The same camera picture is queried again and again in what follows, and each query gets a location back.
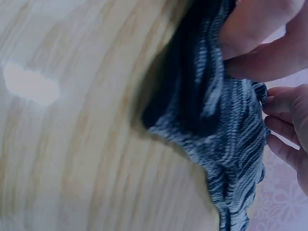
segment knitted fabric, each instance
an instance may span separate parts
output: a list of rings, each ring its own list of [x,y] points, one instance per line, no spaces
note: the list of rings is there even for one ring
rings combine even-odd
[[[246,231],[246,210],[263,180],[266,86],[226,75],[219,30],[236,0],[195,0],[169,47],[160,88],[144,126],[180,145],[207,171],[221,231]]]

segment pink wallpaper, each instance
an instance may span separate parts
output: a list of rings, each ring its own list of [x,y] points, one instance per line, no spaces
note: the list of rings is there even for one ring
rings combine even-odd
[[[280,37],[283,33],[282,28],[268,41]],[[308,83],[308,70],[267,85],[270,88],[298,86],[302,83]],[[266,176],[250,231],[308,231],[308,198],[298,186],[296,172],[269,149],[266,149],[264,155]]]

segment striped fabric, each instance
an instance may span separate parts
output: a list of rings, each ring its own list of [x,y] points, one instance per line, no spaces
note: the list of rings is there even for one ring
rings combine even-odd
[[[174,35],[164,77],[143,113],[153,134],[176,142],[207,171],[221,231],[246,231],[263,180],[266,86],[225,74],[218,32],[236,0],[195,0]]]

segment finger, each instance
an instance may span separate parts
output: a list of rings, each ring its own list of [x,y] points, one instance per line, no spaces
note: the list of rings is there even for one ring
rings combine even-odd
[[[292,117],[291,114],[288,112],[280,112],[280,113],[275,113],[275,112],[271,112],[270,110],[263,108],[263,112],[269,116],[274,116],[280,120],[282,120],[285,123],[288,123],[290,125],[293,126],[293,122],[292,122]]]
[[[307,110],[307,107],[305,106],[305,99],[307,98],[307,93],[307,84],[302,84],[296,88],[281,90],[277,92],[275,96],[269,96],[266,99],[265,107],[272,113],[297,111],[297,113],[292,116],[306,115],[305,110]]]
[[[274,87],[274,88],[270,88],[268,90],[268,96],[274,96],[282,90],[289,90],[289,89],[293,89],[293,88],[294,87]]]
[[[267,141],[269,148],[273,153],[275,153],[280,159],[298,171],[300,164],[305,157],[302,151],[296,150],[295,148],[285,144],[274,135],[269,135]]]
[[[224,60],[248,53],[294,18],[305,0],[245,0],[223,25],[219,42]]]
[[[288,123],[283,122],[282,120],[273,117],[268,116],[264,120],[265,125],[272,131],[276,132],[277,134],[285,137],[292,143],[300,146],[299,139],[297,137],[297,134],[294,130],[294,127]]]
[[[284,37],[227,62],[231,77],[257,82],[280,79],[308,67],[307,41],[296,36]]]

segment light wood grain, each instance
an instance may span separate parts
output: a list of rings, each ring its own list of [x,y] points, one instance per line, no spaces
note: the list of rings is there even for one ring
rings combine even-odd
[[[1,231],[218,230],[204,171],[138,120],[188,4],[0,0],[2,68],[60,88],[41,106],[0,78]]]

